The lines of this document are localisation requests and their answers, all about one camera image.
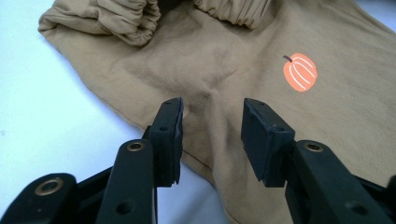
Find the pumpkin print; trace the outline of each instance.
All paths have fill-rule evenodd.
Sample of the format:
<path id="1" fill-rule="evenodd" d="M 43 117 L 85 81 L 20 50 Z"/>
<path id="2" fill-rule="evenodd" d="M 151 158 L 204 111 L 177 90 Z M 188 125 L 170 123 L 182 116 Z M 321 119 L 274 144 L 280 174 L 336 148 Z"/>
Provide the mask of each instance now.
<path id="1" fill-rule="evenodd" d="M 318 77 L 315 64 L 302 53 L 283 57 L 288 60 L 283 66 L 283 74 L 289 84 L 297 91 L 311 89 Z"/>

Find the clamp hole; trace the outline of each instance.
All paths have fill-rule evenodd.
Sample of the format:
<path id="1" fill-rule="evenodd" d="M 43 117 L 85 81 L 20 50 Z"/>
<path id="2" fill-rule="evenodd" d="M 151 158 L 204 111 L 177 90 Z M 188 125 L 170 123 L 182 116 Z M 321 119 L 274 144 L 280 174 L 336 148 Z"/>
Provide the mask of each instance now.
<path id="1" fill-rule="evenodd" d="M 129 144 L 129 145 L 126 147 L 126 149 L 128 149 L 128 151 L 135 152 L 135 151 L 140 151 L 140 150 L 142 150 L 143 147 L 144 147 L 144 146 L 143 146 L 142 143 L 131 143 L 131 144 Z"/>
<path id="2" fill-rule="evenodd" d="M 352 212 L 359 214 L 361 216 L 365 216 L 369 213 L 369 211 L 367 210 L 366 207 L 364 207 L 363 205 L 361 205 L 358 202 L 354 202 L 354 201 L 349 201 L 345 203 L 346 208 L 348 208 L 349 210 L 351 210 Z"/>
<path id="3" fill-rule="evenodd" d="M 44 181 L 40 185 L 35 188 L 35 194 L 38 196 L 46 196 L 58 191 L 64 185 L 64 181 L 59 178 L 53 178 L 47 181 Z"/>
<path id="4" fill-rule="evenodd" d="M 131 213 L 134 210 L 134 203 L 132 201 L 124 201 L 117 205 L 116 211 L 120 215 Z"/>
<path id="5" fill-rule="evenodd" d="M 315 143 L 306 143 L 304 146 L 305 146 L 306 149 L 308 149 L 310 151 L 313 151 L 313 152 L 321 152 L 321 151 L 323 151 L 323 147 L 318 146 Z"/>

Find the white background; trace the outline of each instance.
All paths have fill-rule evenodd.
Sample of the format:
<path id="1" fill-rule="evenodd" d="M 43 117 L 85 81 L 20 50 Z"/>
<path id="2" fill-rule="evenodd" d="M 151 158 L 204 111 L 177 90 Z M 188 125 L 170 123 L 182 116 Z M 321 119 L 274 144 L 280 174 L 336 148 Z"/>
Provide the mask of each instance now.
<path id="1" fill-rule="evenodd" d="M 79 182 L 111 166 L 123 142 L 141 137 L 37 31 L 52 3 L 0 3 L 0 217 L 40 176 L 69 173 Z M 358 4 L 396 30 L 396 1 Z M 159 220 L 226 223 L 216 191 L 185 165 L 178 186 L 159 189 Z"/>

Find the fabric fold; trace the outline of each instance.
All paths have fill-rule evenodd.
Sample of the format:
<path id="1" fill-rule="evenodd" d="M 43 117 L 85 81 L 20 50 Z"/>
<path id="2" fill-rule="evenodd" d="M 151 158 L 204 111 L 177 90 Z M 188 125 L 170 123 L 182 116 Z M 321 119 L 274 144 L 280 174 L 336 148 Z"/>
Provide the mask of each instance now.
<path id="1" fill-rule="evenodd" d="M 115 35 L 134 46 L 145 45 L 161 17 L 157 0 L 55 1 L 39 20 L 38 30 L 58 24 L 93 35 Z"/>
<path id="2" fill-rule="evenodd" d="M 232 24 L 246 25 L 249 29 L 255 29 L 262 22 L 264 11 L 270 2 L 270 0 L 194 0 L 194 4 L 210 16 Z"/>

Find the pumpkin stem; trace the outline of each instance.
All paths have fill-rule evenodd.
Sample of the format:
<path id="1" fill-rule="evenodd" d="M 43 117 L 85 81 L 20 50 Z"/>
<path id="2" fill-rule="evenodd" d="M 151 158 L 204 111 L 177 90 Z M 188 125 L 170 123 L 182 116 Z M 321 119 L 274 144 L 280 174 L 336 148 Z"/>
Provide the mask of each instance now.
<path id="1" fill-rule="evenodd" d="M 289 62 L 291 62 L 291 63 L 293 62 L 293 60 L 292 60 L 290 57 L 288 57 L 288 56 L 286 56 L 286 55 L 284 55 L 283 57 L 284 57 L 285 59 L 287 59 Z"/>

